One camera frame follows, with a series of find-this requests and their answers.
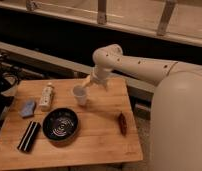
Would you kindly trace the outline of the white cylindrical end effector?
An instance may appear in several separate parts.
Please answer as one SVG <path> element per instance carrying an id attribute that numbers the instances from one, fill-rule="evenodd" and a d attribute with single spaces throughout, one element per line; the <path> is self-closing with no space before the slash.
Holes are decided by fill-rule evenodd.
<path id="1" fill-rule="evenodd" d="M 93 84 L 97 84 L 107 88 L 109 75 L 110 71 L 107 69 L 93 69 L 92 72 L 83 81 L 82 86 L 86 88 L 92 86 Z"/>

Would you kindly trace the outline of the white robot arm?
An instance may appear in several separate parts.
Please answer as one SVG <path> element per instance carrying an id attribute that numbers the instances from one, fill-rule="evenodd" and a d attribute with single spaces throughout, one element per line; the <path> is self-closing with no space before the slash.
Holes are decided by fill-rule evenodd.
<path id="1" fill-rule="evenodd" d="M 202 65 L 132 57 L 117 44 L 96 49 L 83 82 L 106 86 L 113 70 L 156 87 L 151 104 L 150 171 L 202 171 Z"/>

